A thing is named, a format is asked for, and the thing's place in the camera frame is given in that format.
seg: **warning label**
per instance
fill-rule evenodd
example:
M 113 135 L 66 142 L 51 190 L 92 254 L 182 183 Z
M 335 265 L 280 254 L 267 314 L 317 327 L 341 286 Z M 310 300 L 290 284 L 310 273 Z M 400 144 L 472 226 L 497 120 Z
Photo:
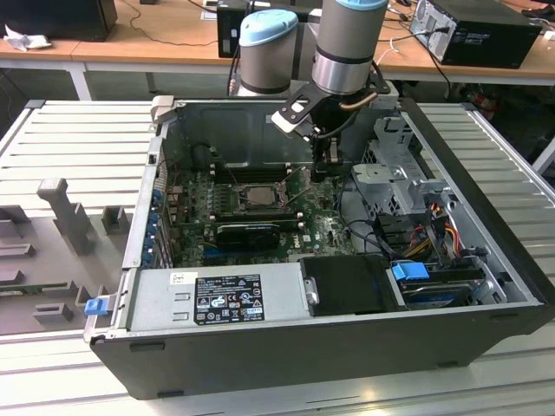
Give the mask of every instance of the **warning label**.
M 194 295 L 197 325 L 264 320 L 260 275 L 198 277 Z

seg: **table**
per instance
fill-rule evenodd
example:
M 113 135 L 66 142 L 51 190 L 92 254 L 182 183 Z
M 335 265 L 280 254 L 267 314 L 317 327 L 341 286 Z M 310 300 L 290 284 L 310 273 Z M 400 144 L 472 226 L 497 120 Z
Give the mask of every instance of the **table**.
M 54 48 L 27 53 L 0 44 L 0 68 L 62 69 L 70 73 L 80 100 L 92 100 L 88 71 L 152 73 L 227 74 L 230 59 L 218 58 L 216 22 L 200 20 L 201 9 L 185 0 L 161 0 L 156 5 L 141 5 L 139 0 L 115 0 L 118 21 L 106 42 L 54 41 Z M 398 10 L 408 8 L 396 5 Z M 398 16 L 388 12 L 387 16 Z M 199 43 L 205 46 L 173 46 L 153 42 Z M 385 22 L 381 39 L 401 37 L 408 32 L 397 22 Z M 391 52 L 381 62 L 384 76 L 406 81 L 442 81 L 427 51 L 414 38 L 399 41 L 400 53 Z M 389 48 L 380 42 L 375 55 Z M 540 37 L 520 69 L 442 67 L 452 82 L 497 84 L 555 84 L 555 42 Z

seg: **white wire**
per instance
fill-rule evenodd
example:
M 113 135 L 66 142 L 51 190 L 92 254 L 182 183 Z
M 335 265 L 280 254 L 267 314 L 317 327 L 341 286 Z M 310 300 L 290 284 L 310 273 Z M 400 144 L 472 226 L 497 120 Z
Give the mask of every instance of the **white wire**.
M 540 17 L 529 17 L 529 19 L 530 19 L 530 20 L 539 20 L 539 21 L 545 23 L 547 26 L 549 26 L 550 29 L 553 29 L 553 26 L 552 26 L 553 22 L 550 22 L 550 21 L 547 20 L 547 19 L 542 19 L 542 18 L 540 18 Z
M 392 49 L 388 49 L 385 52 L 382 53 L 382 55 L 378 58 L 378 60 L 375 62 L 375 64 L 377 66 L 380 65 L 380 62 L 382 62 L 382 59 L 385 57 L 385 55 L 387 55 L 389 52 L 393 52 L 395 51 L 396 53 L 400 54 L 401 52 L 399 51 L 399 49 L 396 48 L 392 48 Z
M 389 49 L 382 53 L 382 55 L 378 58 L 378 60 L 375 62 L 375 64 L 377 66 L 379 66 L 380 62 L 385 57 L 385 55 L 387 55 L 391 51 L 395 51 L 397 54 L 401 53 L 401 51 L 398 48 L 395 47 L 393 42 L 395 42 L 395 41 L 404 41 L 405 39 L 411 39 L 411 38 L 419 36 L 419 35 L 428 35 L 430 33 L 431 32 L 429 30 L 423 30 L 422 32 L 414 33 L 411 37 L 405 37 L 405 36 L 392 37 L 391 39 L 389 39 Z

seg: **white sticker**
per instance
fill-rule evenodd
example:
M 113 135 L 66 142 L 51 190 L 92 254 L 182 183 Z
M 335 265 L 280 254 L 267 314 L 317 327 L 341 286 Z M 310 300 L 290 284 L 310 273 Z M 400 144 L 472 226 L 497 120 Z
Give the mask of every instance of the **white sticker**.
M 170 284 L 194 284 L 195 279 L 199 277 L 196 271 L 182 271 L 180 273 L 170 274 Z

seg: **cable on desk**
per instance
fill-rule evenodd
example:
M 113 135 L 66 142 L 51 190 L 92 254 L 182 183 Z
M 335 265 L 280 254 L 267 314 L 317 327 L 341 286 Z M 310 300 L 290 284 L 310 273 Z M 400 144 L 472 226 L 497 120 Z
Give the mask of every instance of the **cable on desk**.
M 135 13 L 137 13 L 137 16 L 131 17 L 131 19 L 129 20 L 129 26 L 131 26 L 131 29 L 135 30 L 136 32 L 141 33 L 144 37 L 147 37 L 152 42 L 164 43 L 166 45 L 173 45 L 173 46 L 208 46 L 208 45 L 212 45 L 213 43 L 218 42 L 218 39 L 216 39 L 215 41 L 208 42 L 208 43 L 176 43 L 176 42 L 170 42 L 170 41 L 161 41 L 160 39 L 154 39 L 144 29 L 138 28 L 137 26 L 134 25 L 134 21 L 142 16 L 142 12 L 139 9 L 137 9 L 136 7 L 134 7 L 133 5 L 129 4 L 126 0 L 121 0 L 121 1 L 123 3 L 125 3 L 127 6 L 129 6 L 131 9 L 133 9 L 135 11 Z
M 216 13 L 216 10 L 210 10 L 205 6 L 201 6 L 200 4 L 196 4 L 193 0 L 187 0 L 187 2 L 189 2 L 190 4 L 192 4 L 193 6 L 198 7 L 199 9 L 202 9 L 204 11 L 207 11 L 208 13 Z
M 396 52 L 397 54 L 400 54 L 401 51 L 396 48 L 393 45 L 393 42 L 395 41 L 403 41 L 405 39 L 410 39 L 411 37 L 416 37 L 418 35 L 426 35 L 429 34 L 430 32 L 428 30 L 424 30 L 422 32 L 418 32 L 418 33 L 414 33 L 411 35 L 407 35 L 407 36 L 402 36 L 402 37 L 392 37 L 391 39 L 389 39 L 388 41 L 386 41 L 385 39 L 378 39 L 378 42 L 389 42 L 389 49 L 386 50 L 385 52 L 383 52 L 380 57 L 377 59 L 377 61 L 375 62 L 376 65 L 380 65 L 380 63 L 382 62 L 382 59 L 389 53 L 389 52 Z

